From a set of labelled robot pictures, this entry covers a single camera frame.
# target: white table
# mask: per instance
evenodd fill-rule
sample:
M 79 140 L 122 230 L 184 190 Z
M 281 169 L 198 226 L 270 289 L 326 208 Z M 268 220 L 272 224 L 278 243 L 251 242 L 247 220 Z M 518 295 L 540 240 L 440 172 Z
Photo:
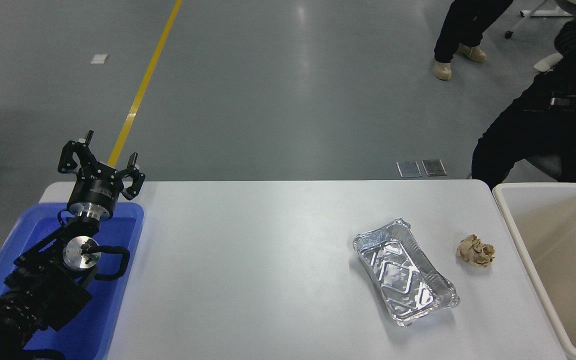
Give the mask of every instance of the white table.
M 108 360 L 565 359 L 483 182 L 146 182 L 135 202 L 144 225 Z M 408 328 L 352 249 L 398 217 L 461 298 Z M 455 257 L 473 233 L 496 249 L 489 268 Z

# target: black pants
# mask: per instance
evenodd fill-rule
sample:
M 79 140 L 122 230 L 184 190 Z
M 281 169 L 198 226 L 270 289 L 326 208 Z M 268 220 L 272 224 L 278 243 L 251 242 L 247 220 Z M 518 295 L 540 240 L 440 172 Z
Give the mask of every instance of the black pants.
M 503 182 L 515 162 L 532 155 L 561 157 L 560 182 L 576 183 L 576 113 L 525 111 L 547 107 L 558 90 L 553 73 L 537 75 L 532 85 L 499 114 L 472 154 L 472 178 L 490 189 Z
M 454 0 L 434 46 L 434 59 L 450 63 L 459 43 L 478 46 L 483 32 L 512 4 L 513 0 Z

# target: yellow floor line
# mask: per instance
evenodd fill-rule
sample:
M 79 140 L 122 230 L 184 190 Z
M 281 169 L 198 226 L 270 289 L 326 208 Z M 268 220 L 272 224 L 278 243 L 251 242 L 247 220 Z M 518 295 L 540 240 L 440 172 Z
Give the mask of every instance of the yellow floor line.
M 161 33 L 161 37 L 159 38 L 155 52 L 152 54 L 148 68 L 146 68 L 146 73 L 143 75 L 143 79 L 141 80 L 141 84 L 137 90 L 137 95 L 135 95 L 134 100 L 132 101 L 130 112 L 128 112 L 128 116 L 126 116 L 126 121 L 124 121 L 123 126 L 121 127 L 121 132 L 119 132 L 119 137 L 117 137 L 117 141 L 114 143 L 112 153 L 110 153 L 110 158 L 108 159 L 109 166 L 115 167 L 117 164 L 119 155 L 121 154 L 122 149 L 124 148 L 124 144 L 126 143 L 126 138 L 128 137 L 130 129 L 133 126 L 133 121 L 135 121 L 135 116 L 137 116 L 139 105 L 142 104 L 142 99 L 144 98 L 148 84 L 151 82 L 153 71 L 155 71 L 155 66 L 157 66 L 157 61 L 160 59 L 160 55 L 162 54 L 164 44 L 166 44 L 166 39 L 168 38 L 170 28 L 172 28 L 172 24 L 175 22 L 175 18 L 177 17 L 177 13 L 179 12 L 179 7 L 181 6 L 182 2 L 183 0 L 176 0 L 174 3 L 174 7 L 170 13 L 170 16 L 168 17 L 166 27 L 164 27 L 164 31 Z

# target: blue plastic tray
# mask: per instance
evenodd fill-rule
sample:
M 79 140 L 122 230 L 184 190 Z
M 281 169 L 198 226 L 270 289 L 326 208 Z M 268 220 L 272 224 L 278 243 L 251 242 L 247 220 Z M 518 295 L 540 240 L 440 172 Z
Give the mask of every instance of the blue plastic tray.
M 13 261 L 60 226 L 57 212 L 64 208 L 65 203 L 39 203 L 21 214 L 0 251 L 0 295 L 8 289 L 3 281 L 15 269 Z M 103 359 L 113 338 L 143 222 L 141 206 L 130 202 L 117 203 L 114 216 L 101 223 L 94 239 L 100 245 L 123 246 L 130 250 L 125 275 L 115 281 L 94 280 L 86 288 L 93 297 L 86 307 L 59 332 L 52 328 L 37 331 L 25 349 L 58 350 L 66 360 Z M 99 273 L 114 274 L 120 259 L 120 255 L 103 254 L 97 264 Z

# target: robotic arm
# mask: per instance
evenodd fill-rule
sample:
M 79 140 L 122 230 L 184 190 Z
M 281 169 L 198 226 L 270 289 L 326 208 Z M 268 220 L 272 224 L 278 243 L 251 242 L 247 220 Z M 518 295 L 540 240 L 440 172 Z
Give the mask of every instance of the robotic arm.
M 92 135 L 90 130 L 85 139 L 69 141 L 57 167 L 59 173 L 77 174 L 67 205 L 74 217 L 16 258 L 16 269 L 4 280 L 9 291 L 0 296 L 0 360 L 64 359 L 59 351 L 23 348 L 36 331 L 59 331 L 74 319 L 92 299 L 86 287 L 93 280 L 116 280 L 128 268 L 128 249 L 100 245 L 93 236 L 113 217 L 119 194 L 134 199 L 146 176 L 137 153 L 121 171 L 97 161 L 89 148 Z M 129 187 L 125 178 L 132 179 Z M 121 255 L 115 273 L 98 273 L 102 254 Z

